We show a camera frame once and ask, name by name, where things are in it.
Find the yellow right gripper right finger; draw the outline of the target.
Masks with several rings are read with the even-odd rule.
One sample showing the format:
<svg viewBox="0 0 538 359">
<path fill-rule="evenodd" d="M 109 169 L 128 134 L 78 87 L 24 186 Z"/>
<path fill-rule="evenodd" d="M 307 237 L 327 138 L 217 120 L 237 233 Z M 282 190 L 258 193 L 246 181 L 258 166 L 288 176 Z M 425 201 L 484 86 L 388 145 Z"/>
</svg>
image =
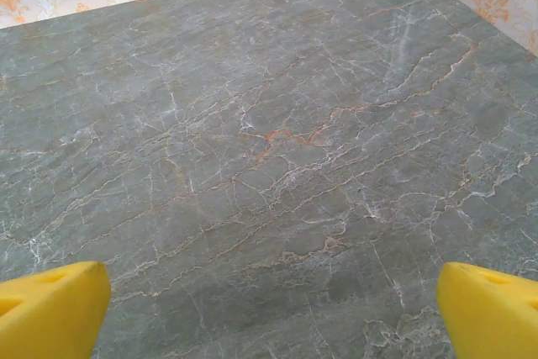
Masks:
<svg viewBox="0 0 538 359">
<path fill-rule="evenodd" d="M 447 262 L 436 302 L 456 357 L 537 357 L 536 281 Z"/>
</svg>

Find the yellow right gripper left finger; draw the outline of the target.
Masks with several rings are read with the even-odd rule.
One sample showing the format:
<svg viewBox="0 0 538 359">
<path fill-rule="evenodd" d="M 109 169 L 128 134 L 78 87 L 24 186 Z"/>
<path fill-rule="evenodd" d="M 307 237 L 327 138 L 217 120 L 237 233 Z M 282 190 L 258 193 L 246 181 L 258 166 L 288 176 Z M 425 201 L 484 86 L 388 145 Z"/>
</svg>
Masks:
<svg viewBox="0 0 538 359">
<path fill-rule="evenodd" d="M 90 357 L 110 298 L 108 271 L 99 261 L 2 282 L 1 357 Z"/>
</svg>

